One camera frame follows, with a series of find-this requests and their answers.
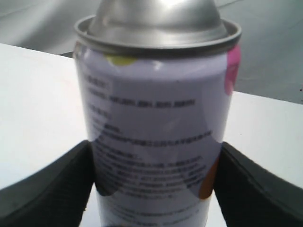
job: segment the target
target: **metal can top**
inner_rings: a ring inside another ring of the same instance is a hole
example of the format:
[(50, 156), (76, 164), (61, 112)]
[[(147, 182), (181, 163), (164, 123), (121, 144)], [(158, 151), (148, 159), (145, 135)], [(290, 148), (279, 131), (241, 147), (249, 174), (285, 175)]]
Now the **metal can top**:
[(112, 54), (178, 54), (232, 48), (239, 25), (221, 20), (213, 0), (102, 0), (75, 25), (80, 41)]

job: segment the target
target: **white surface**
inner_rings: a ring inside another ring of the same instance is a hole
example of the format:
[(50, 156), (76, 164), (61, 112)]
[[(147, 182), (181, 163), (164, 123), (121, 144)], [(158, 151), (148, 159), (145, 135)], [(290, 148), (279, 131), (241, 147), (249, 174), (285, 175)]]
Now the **white surface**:
[[(0, 44), (0, 188), (86, 138), (72, 59)], [(303, 188), (303, 105), (235, 92), (225, 141)], [(92, 192), (82, 227), (99, 226)], [(216, 199), (206, 227), (224, 227)]]

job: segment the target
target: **can rim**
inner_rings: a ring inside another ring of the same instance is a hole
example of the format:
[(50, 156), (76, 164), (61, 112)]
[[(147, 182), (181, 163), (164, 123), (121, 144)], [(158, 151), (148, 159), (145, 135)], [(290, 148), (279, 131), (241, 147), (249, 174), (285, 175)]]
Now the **can rim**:
[(239, 24), (227, 19), (222, 19), (227, 32), (230, 34), (227, 37), (212, 40), (208, 42), (198, 42), (193, 44), (181, 44), (175, 46), (143, 46), (124, 43), (105, 43), (97, 37), (89, 35), (87, 29), (95, 15), (91, 15), (80, 19), (76, 22), (74, 30), (79, 37), (79, 41), (92, 49), (112, 54), (129, 54), (129, 55), (149, 55), (149, 54), (177, 54), (177, 53), (209, 53), (222, 52), (233, 48), (239, 41), (242, 34), (242, 29)]

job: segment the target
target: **gray floor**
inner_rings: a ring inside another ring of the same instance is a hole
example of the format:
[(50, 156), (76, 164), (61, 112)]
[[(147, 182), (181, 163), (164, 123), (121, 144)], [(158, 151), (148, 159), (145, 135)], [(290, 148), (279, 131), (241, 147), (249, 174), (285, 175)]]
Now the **gray floor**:
[(303, 104), (303, 0), (239, 0), (220, 13), (243, 29), (236, 90)]

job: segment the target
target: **white can label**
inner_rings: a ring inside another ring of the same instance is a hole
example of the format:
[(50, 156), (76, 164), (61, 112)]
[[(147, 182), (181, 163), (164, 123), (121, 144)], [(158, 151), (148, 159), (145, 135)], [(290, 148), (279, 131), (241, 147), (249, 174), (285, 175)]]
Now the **white can label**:
[(104, 226), (206, 223), (227, 65), (226, 53), (151, 61), (86, 49), (78, 70)]

